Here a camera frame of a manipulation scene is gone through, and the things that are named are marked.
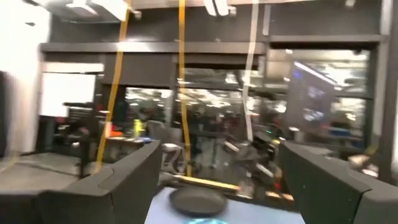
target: glass wall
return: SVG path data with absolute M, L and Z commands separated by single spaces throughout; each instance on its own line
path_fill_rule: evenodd
M 366 50 L 270 50 L 264 87 L 279 94 L 278 100 L 264 101 L 262 116 L 270 122 L 278 117 L 283 122 L 285 94 L 292 76 L 294 62 L 300 62 L 337 83 L 332 119 L 328 134 L 305 134 L 308 143 L 364 148 L 366 137 L 366 105 L 372 100 L 368 91 L 368 60 Z
M 256 70 L 250 71 L 249 78 L 245 78 L 245 70 L 211 68 L 185 69 L 185 84 L 237 86 L 240 81 L 245 83 L 250 82 L 251 86 L 261 87 L 262 75 Z
M 185 100 L 193 161 L 192 175 L 238 185 L 241 175 L 232 166 L 232 157 L 223 150 L 223 141 L 226 136 L 239 137 L 246 133 L 239 86 L 250 83 L 250 86 L 262 87 L 264 77 L 257 70 L 246 73 L 242 69 L 187 66 L 184 83 L 186 89 L 183 93 L 179 90 L 182 80 L 177 79 L 178 94 L 174 99 L 172 126 L 182 128 L 181 101 Z M 260 107 L 260 99 L 249 98 L 248 109 L 253 123 L 259 122 Z
M 337 82 L 340 93 L 366 93 L 369 51 L 270 50 L 265 87 L 286 90 L 293 62 L 301 62 Z
M 275 100 L 249 97 L 247 102 L 254 124 L 285 126 L 287 90 L 294 62 L 300 62 L 337 82 L 335 101 L 331 107 L 329 134 L 317 136 L 306 133 L 306 144 L 364 148 L 366 137 L 366 106 L 372 100 L 368 89 L 369 52 L 352 50 L 294 50 L 269 51 L 266 71 L 248 72 L 242 69 L 185 68 L 185 92 L 178 89 L 174 97 L 172 126 L 182 128 L 181 100 L 187 103 L 187 119 L 193 160 L 193 176 L 236 184 L 243 176 L 233 165 L 233 158 L 223 150 L 226 136 L 244 136 L 242 83 L 264 88 L 275 94 Z

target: floor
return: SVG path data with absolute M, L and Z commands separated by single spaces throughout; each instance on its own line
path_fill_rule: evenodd
M 193 176 L 238 185 L 246 173 L 237 172 L 240 169 L 233 165 L 233 157 L 223 150 L 223 142 L 224 139 L 220 138 L 198 138 L 197 147 L 202 153 L 195 158 L 195 162 L 201 168 Z
M 74 163 L 56 154 L 25 156 L 9 168 L 9 162 L 0 162 L 0 190 L 62 189 L 76 181 Z

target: metal bar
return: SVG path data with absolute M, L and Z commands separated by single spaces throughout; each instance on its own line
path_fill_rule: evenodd
M 246 54 L 248 42 L 186 42 L 185 53 L 200 54 Z M 96 52 L 115 53 L 118 50 L 130 53 L 177 53 L 177 42 L 120 42 L 120 43 L 43 43 L 43 52 Z M 256 44 L 255 54 L 263 54 L 261 43 Z
M 178 57 L 176 55 L 173 55 L 173 60 L 172 60 L 172 74 L 170 76 L 170 89 L 172 91 L 172 97 L 171 99 L 167 99 L 167 100 L 171 100 L 171 104 L 170 104 L 170 109 L 169 109 L 169 118 L 168 120 L 166 120 L 166 125 L 168 128 L 172 128 L 173 127 L 173 119 L 174 119 L 174 113 L 175 113 L 175 109 L 176 109 L 176 105 L 175 102 L 178 99 L 178 86 L 177 86 L 177 66 L 178 66 Z
M 261 87 L 264 88 L 265 84 L 266 84 L 266 78 L 267 78 L 267 71 L 268 71 L 268 55 L 269 55 L 269 51 L 270 51 L 270 47 L 269 47 L 269 43 L 266 42 L 264 43 L 264 56 L 263 57 L 259 57 L 259 74 L 262 75 L 262 80 L 261 80 Z M 264 107 L 264 99 L 260 98 L 260 110 L 259 110 L 259 124 L 264 124 L 266 121 L 264 120 L 264 118 L 266 117 L 266 110 L 262 110 Z
M 270 35 L 271 42 L 342 42 L 342 43 L 366 43 L 383 42 L 387 39 L 385 35 Z
M 382 35 L 390 34 L 392 2 L 393 0 L 382 0 L 380 18 L 380 34 Z
M 373 100 L 367 100 L 366 101 L 366 107 L 364 111 L 364 126 L 363 126 L 363 140 L 364 140 L 364 145 L 366 147 L 372 145 L 375 145 L 375 138 L 374 138 L 374 129 L 373 126 L 374 124 L 374 102 L 376 100 L 379 100 L 375 96 L 375 89 L 377 88 L 376 85 L 380 85 L 380 83 L 377 82 L 378 74 L 377 74 L 377 66 L 379 63 L 379 49 L 378 47 L 375 47 L 371 50 L 369 60 L 368 60 L 368 66 L 366 70 L 366 93 L 368 96 L 371 96 Z
M 192 83 L 192 84 L 185 84 L 185 88 L 204 89 L 204 90 L 239 91 L 238 84 L 223 85 L 223 84 Z
M 398 87 L 398 6 L 392 5 L 391 29 L 386 66 L 386 81 L 384 86 L 384 105 L 382 108 L 382 126 L 379 140 L 379 180 L 395 184 L 393 173 L 398 172 L 398 152 L 396 149 L 396 105 Z
M 265 4 L 264 6 L 264 19 L 262 22 L 262 34 L 264 36 L 269 35 L 269 27 L 271 23 L 271 5 Z

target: yellow strap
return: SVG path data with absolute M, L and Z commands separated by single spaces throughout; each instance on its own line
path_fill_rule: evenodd
M 119 43 L 123 42 L 126 39 L 127 26 L 129 23 L 131 0 L 127 0 L 126 3 L 128 5 L 128 7 L 126 9 L 126 15 L 125 15 L 126 19 L 124 21 L 122 21 L 122 23 L 120 24 Z M 118 53 L 116 55 L 116 63 L 114 66 L 114 75 L 113 75 L 113 81 L 112 81 L 112 87 L 111 87 L 111 94 L 109 96 L 109 101 L 108 101 L 109 113 L 106 115 L 106 123 L 109 123 L 112 120 L 114 102 L 116 99 L 116 93 L 118 92 L 119 81 L 120 81 L 120 76 L 121 76 L 122 63 L 123 63 L 123 51 L 120 48 L 118 48 Z M 105 131 L 103 131 L 102 136 L 101 136 L 101 141 L 99 142 L 97 160 L 95 162 L 95 172 L 98 172 L 102 166 L 102 159 L 103 159 L 104 150 L 105 150 L 105 142 L 106 142 L 106 135 L 105 135 Z
M 185 95 L 185 0 L 179 0 L 178 6 L 178 72 L 180 80 L 182 81 L 180 84 L 180 92 L 182 95 Z M 185 98 L 181 98 L 181 122 L 182 129 L 184 132 L 184 140 L 185 140 L 185 158 L 187 161 L 191 160 L 191 143 L 189 140 L 189 130 L 188 130 L 188 121 L 187 121 L 187 102 Z M 187 176 L 192 175 L 192 167 L 191 165 L 187 166 Z

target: ceiling light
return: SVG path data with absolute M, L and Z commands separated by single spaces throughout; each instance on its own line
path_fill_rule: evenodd
M 227 16 L 229 13 L 227 0 L 215 0 L 218 14 Z
M 204 0 L 205 2 L 205 7 L 207 10 L 207 13 L 210 14 L 211 16 L 217 16 L 216 8 L 213 4 L 213 0 Z
M 355 0 L 346 0 L 346 7 L 354 7 Z

